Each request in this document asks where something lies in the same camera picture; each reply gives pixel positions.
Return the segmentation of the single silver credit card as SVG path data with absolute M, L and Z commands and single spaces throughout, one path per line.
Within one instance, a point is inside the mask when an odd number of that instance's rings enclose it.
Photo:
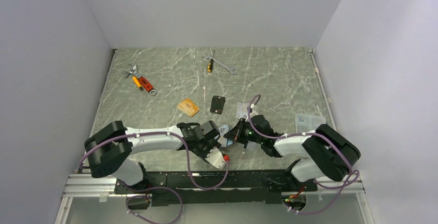
M 245 144 L 243 147 L 244 147 L 245 149 L 247 149 L 247 150 L 255 151 L 256 148 L 257 148 L 257 146 L 258 146 L 257 143 L 252 142 L 252 141 L 248 141 L 248 143 Z

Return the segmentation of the gold credit card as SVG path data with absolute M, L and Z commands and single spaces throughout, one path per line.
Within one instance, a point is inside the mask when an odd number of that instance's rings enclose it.
M 200 108 L 189 98 L 181 101 L 177 108 L 190 117 L 193 117 L 200 111 Z

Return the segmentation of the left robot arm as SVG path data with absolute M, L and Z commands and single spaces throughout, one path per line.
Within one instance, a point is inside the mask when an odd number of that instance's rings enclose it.
M 134 129 L 113 121 L 84 143 L 87 169 L 92 177 L 112 175 L 125 181 L 135 193 L 149 184 L 143 165 L 131 161 L 131 154 L 155 150 L 186 150 L 217 169 L 226 166 L 219 150 L 220 131 L 213 121 L 204 124 L 178 123 L 162 129 Z

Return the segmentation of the grey card holder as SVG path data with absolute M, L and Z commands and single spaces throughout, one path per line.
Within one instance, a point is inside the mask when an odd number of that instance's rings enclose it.
M 218 139 L 218 142 L 221 144 L 220 149 L 224 149 L 232 146 L 234 144 L 234 141 L 232 139 L 225 138 L 225 134 L 230 131 L 230 125 L 225 124 L 220 126 L 219 131 L 220 131 L 220 137 Z

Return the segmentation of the black credit card stack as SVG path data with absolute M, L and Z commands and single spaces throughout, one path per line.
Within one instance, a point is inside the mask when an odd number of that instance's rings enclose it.
M 225 97 L 214 95 L 211 100 L 210 113 L 221 115 L 223 113 L 225 102 Z

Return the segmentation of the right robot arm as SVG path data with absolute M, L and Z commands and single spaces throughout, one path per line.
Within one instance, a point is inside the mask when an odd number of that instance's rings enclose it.
M 263 115 L 255 115 L 250 120 L 241 118 L 224 137 L 244 145 L 257 143 L 270 157 L 296 155 L 298 159 L 286 169 L 284 178 L 290 190 L 319 177 L 340 182 L 361 157 L 355 145 L 327 124 L 293 136 L 275 132 Z

